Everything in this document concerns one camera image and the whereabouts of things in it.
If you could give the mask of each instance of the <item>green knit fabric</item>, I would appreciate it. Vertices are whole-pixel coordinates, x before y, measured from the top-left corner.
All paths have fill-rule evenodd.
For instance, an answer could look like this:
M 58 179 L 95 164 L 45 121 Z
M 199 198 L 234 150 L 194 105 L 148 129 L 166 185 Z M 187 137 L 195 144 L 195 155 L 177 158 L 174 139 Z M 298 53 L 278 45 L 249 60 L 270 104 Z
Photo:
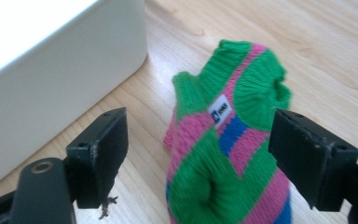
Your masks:
M 227 83 L 249 57 L 252 47 L 249 42 L 223 40 L 198 76 L 182 72 L 173 78 L 177 99 L 174 129 L 180 129 L 187 118 L 207 111 L 229 86 Z M 275 108 L 289 106 L 291 93 L 282 84 L 284 73 L 269 49 L 263 50 L 247 65 L 232 90 L 232 107 L 241 122 L 257 132 L 270 131 Z M 166 136 L 176 138 L 175 144 L 169 146 L 173 156 L 170 170 L 173 169 L 174 175 L 172 179 L 168 178 L 167 184 L 172 220 L 200 224 L 244 221 L 278 172 L 276 162 L 268 152 L 269 139 L 266 137 L 259 148 L 255 148 L 243 175 L 239 176 L 232 161 L 222 153 L 221 136 L 213 125 L 205 130 L 188 153 L 185 151 L 186 147 L 181 144 L 188 144 L 187 139 L 204 125 L 202 119 L 192 120 L 192 123 L 185 123 L 188 130 L 173 132 L 175 137 L 170 136 L 173 133 Z M 174 162 L 175 159 L 181 160 L 180 165 Z M 282 186 L 277 193 L 287 190 L 288 186 Z

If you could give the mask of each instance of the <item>blue stripe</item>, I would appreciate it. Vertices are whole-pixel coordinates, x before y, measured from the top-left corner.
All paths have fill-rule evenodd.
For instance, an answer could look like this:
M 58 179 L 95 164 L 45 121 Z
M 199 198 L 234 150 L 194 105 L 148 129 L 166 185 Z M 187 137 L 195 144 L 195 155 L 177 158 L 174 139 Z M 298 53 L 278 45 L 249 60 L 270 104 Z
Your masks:
M 170 191 L 171 191 L 171 182 L 168 182 L 165 189 L 165 200 L 167 200 L 167 203 L 170 201 Z
M 283 210 L 278 218 L 275 220 L 274 224 L 286 224 L 292 223 L 292 208 L 290 206 L 290 192 L 287 196 L 286 202 L 284 203 Z
M 248 129 L 248 126 L 237 118 L 237 116 L 235 116 L 227 125 L 219 139 L 220 150 L 222 150 L 227 157 L 231 152 L 234 143 L 241 137 L 246 129 Z

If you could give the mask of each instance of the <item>clothing label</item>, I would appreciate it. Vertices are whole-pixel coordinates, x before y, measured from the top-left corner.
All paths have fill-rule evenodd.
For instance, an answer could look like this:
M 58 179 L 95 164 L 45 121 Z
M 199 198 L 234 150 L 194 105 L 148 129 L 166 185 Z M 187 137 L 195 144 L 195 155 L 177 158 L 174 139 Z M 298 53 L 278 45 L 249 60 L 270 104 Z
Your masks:
M 229 113 L 232 111 L 231 105 L 228 102 L 227 97 L 220 95 L 213 104 L 208 108 L 208 113 L 214 120 L 214 128 L 218 129 L 222 125 Z

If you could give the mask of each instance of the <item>screw hole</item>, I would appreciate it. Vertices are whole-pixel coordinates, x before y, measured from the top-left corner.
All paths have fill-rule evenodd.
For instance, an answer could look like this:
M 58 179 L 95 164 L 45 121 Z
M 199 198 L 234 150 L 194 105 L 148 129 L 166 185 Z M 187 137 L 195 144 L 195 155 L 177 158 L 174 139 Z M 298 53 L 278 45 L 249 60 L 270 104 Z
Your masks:
M 80 143 L 78 146 L 79 147 L 85 147 L 87 145 L 87 143 Z
M 344 145 L 337 145 L 336 148 L 341 149 L 341 150 L 347 150 L 348 148 Z
M 43 161 L 43 162 L 40 162 L 37 165 L 35 165 L 31 171 L 32 171 L 32 173 L 38 175 L 41 173 L 45 173 L 46 171 L 51 169 L 51 167 L 53 167 L 53 163 L 51 163 L 50 161 Z

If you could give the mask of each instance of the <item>wood grain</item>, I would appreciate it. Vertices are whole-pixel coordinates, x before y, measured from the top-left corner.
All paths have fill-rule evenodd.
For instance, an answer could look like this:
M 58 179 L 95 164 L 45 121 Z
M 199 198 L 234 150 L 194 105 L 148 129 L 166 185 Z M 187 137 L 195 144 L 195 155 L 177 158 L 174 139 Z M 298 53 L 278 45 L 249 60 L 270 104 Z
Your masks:
M 169 223 L 165 178 L 170 153 L 163 147 L 175 103 L 172 77 L 198 74 L 218 41 L 253 41 L 270 47 L 287 69 L 291 110 L 304 114 L 358 147 L 358 1 L 145 0 L 148 56 L 143 66 L 82 117 L 0 182 L 0 195 L 16 188 L 32 161 L 65 157 L 65 147 L 104 111 L 126 106 L 127 159 L 111 192 L 118 204 L 78 210 L 78 223 Z M 309 210 L 293 188 L 294 223 L 345 223 L 340 213 Z

